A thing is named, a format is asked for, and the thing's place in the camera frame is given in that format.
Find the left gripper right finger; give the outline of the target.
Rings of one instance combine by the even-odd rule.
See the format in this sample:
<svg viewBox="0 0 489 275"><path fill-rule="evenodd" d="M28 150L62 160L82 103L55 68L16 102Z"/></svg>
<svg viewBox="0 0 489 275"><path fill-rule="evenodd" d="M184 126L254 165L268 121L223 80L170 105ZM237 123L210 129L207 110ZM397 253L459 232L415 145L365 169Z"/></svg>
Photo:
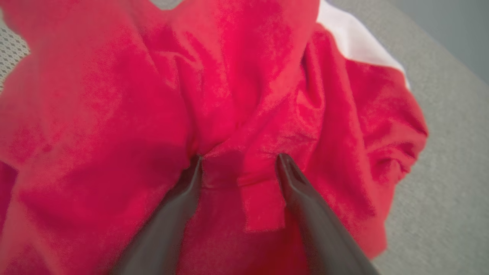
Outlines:
<svg viewBox="0 0 489 275"><path fill-rule="evenodd" d="M277 156L277 177L299 224L310 275L379 275L290 155Z"/></svg>

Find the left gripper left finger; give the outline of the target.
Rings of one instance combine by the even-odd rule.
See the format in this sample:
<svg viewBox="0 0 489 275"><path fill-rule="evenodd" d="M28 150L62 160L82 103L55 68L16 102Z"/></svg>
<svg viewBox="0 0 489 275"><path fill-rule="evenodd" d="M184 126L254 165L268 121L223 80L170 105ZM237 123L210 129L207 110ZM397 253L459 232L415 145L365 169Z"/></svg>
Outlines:
<svg viewBox="0 0 489 275"><path fill-rule="evenodd" d="M196 155L124 249L111 275L176 275L185 226L196 212L201 186L202 157Z"/></svg>

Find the red shorts with white trim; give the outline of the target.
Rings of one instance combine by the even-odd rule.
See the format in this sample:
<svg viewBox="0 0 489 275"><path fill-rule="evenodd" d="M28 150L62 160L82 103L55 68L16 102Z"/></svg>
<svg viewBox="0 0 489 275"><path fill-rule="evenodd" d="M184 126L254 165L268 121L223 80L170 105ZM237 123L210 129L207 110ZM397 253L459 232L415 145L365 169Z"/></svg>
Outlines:
<svg viewBox="0 0 489 275"><path fill-rule="evenodd" d="M202 156L177 275L308 275L290 155L368 258L428 129L402 66L325 0L0 0L0 275L109 275Z"/></svg>

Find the white mesh fabric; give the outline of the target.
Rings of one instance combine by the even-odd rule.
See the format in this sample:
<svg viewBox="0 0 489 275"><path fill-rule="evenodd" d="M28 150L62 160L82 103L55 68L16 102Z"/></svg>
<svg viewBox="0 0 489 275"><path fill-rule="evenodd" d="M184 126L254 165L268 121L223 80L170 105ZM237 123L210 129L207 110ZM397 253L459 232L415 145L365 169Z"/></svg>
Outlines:
<svg viewBox="0 0 489 275"><path fill-rule="evenodd" d="M0 21L0 92L14 67L30 53L26 42Z"/></svg>

